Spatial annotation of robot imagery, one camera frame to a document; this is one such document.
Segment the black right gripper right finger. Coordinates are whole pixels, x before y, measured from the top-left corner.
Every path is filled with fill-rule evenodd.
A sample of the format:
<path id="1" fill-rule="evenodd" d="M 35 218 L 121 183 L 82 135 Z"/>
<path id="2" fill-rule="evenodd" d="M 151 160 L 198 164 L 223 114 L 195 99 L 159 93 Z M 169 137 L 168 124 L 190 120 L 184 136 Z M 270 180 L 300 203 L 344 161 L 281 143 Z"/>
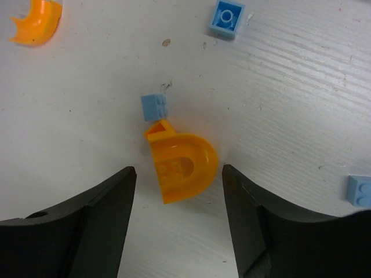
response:
<path id="1" fill-rule="evenodd" d="M 232 165 L 222 171 L 239 277 L 270 260 L 269 277 L 369 277 L 370 211 L 318 213 L 262 188 Z"/>

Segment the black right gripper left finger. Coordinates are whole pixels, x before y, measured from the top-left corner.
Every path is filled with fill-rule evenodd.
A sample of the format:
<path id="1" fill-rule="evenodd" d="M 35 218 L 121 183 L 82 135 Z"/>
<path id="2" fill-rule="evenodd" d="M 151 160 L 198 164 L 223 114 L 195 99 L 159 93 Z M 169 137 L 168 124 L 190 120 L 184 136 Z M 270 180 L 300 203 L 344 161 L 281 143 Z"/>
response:
<path id="1" fill-rule="evenodd" d="M 1 221 L 1 277 L 117 277 L 135 188 L 129 166 L 55 206 Z"/>

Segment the orange D-shaped arch brick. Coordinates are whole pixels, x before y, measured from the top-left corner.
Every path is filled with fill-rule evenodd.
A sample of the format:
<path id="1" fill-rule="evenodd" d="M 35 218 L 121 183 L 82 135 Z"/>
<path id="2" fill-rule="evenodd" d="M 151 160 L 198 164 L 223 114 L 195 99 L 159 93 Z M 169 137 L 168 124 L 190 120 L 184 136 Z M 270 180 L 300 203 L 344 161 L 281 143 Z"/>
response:
<path id="1" fill-rule="evenodd" d="M 166 119 L 145 133 L 165 204 L 199 195 L 213 182 L 218 170 L 214 147 L 200 136 L 178 133 Z"/>

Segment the orange curved brick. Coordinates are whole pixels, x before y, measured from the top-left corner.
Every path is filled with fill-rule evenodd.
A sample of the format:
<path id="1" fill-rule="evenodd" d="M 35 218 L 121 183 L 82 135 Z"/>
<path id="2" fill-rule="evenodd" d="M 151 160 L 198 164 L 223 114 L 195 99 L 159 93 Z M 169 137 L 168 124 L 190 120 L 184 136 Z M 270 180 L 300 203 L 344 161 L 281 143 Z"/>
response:
<path id="1" fill-rule="evenodd" d="M 16 33 L 8 40 L 24 46 L 43 45 L 56 32 L 62 11 L 63 5 L 59 1 L 30 1 L 30 10 L 25 18 L 10 17 Z"/>

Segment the light blue round-stud brick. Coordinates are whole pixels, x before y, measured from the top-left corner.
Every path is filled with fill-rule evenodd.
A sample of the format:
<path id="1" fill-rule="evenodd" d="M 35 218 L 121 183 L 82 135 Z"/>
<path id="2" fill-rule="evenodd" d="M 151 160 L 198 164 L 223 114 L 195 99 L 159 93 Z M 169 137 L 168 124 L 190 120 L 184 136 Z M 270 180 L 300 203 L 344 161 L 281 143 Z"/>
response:
<path id="1" fill-rule="evenodd" d="M 234 1 L 216 1 L 209 30 L 217 35 L 234 40 L 245 12 L 245 5 Z"/>

